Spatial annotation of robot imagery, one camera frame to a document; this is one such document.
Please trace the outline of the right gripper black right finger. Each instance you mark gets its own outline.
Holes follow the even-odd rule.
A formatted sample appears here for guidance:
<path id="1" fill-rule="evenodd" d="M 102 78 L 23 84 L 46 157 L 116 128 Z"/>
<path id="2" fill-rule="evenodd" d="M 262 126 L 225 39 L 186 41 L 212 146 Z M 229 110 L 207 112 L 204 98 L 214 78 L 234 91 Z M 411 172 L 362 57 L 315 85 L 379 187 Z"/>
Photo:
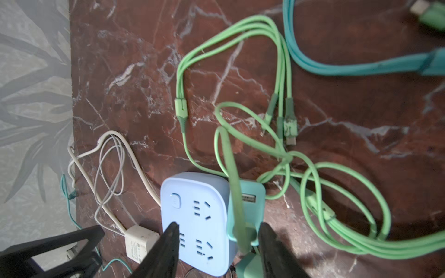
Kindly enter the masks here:
<path id="1" fill-rule="evenodd" d="M 265 278 L 309 278 L 272 227 L 262 222 L 258 234 L 263 276 Z"/>

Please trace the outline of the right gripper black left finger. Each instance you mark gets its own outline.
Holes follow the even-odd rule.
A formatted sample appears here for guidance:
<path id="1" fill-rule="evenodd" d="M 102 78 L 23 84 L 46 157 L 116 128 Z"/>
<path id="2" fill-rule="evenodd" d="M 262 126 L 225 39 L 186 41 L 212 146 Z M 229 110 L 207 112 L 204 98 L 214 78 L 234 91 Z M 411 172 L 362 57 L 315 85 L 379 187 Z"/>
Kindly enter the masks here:
<path id="1" fill-rule="evenodd" d="M 175 278 L 179 246 L 179 225 L 171 222 L 130 278 Z"/>

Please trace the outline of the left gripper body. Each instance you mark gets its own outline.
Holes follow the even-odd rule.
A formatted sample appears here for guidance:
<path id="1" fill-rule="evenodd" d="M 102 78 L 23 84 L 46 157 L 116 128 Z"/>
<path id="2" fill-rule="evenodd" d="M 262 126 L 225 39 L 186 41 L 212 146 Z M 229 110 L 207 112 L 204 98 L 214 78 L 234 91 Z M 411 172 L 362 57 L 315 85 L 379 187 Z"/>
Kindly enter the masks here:
<path id="1" fill-rule="evenodd" d="M 96 225 L 10 246 L 1 251 L 1 277 L 93 278 L 103 265 L 95 248 L 104 235 Z"/>

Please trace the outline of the white charger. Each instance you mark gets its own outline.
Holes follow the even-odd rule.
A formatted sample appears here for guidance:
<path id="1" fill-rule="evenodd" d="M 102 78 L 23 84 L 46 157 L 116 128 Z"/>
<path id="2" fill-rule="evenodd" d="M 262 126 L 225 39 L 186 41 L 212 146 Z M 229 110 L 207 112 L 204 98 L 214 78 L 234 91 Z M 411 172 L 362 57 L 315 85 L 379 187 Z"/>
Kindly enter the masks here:
<path id="1" fill-rule="evenodd" d="M 135 225 L 124 232 L 126 255 L 140 264 L 160 238 L 160 234 Z"/>

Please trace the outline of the blue power strip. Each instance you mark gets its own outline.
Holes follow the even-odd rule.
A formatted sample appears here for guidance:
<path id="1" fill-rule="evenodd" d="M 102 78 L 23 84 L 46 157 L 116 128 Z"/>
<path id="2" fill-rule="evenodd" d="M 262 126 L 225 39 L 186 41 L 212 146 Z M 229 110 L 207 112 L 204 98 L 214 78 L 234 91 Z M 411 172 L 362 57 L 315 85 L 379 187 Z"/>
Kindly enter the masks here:
<path id="1" fill-rule="evenodd" d="M 238 252 L 227 236 L 229 182 L 216 175 L 183 172 L 161 185 L 162 227 L 179 225 L 179 259 L 212 276 L 227 273 Z"/>

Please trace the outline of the green charger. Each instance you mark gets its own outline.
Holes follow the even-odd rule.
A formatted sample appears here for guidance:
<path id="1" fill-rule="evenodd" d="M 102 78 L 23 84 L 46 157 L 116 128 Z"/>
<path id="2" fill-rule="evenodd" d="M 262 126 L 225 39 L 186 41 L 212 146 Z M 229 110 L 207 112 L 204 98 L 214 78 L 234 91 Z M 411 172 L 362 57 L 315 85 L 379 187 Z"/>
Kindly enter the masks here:
<path id="1" fill-rule="evenodd" d="M 258 232 L 264 219 L 265 208 L 265 188 L 253 180 L 240 180 L 242 194 L 243 212 L 245 222 L 242 224 L 246 228 L 247 248 L 250 250 L 253 246 L 258 246 Z M 241 250 L 241 242 L 236 237 L 236 224 L 234 216 L 234 206 L 232 197 L 229 197 L 227 214 L 227 235 L 229 240 L 236 242 L 238 249 Z"/>

